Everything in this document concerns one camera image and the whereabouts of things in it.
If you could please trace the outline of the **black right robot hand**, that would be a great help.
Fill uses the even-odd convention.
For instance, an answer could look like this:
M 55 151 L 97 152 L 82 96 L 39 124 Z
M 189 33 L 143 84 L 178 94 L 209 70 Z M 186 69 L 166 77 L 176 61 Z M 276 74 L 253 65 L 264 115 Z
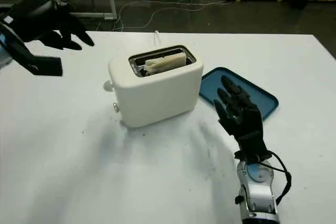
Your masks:
M 219 99 L 214 100 L 220 125 L 236 139 L 255 132 L 261 134 L 261 112 L 250 95 L 227 76 L 221 77 L 221 83 L 222 87 L 217 89 Z

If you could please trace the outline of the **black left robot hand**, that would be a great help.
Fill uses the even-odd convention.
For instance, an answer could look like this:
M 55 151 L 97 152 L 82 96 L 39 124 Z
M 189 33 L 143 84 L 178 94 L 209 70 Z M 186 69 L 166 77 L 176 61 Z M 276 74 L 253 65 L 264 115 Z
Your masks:
M 23 42 L 39 40 L 51 48 L 81 50 L 71 38 L 75 35 L 94 46 L 84 24 L 56 0 L 21 0 L 1 17 L 1 23 Z

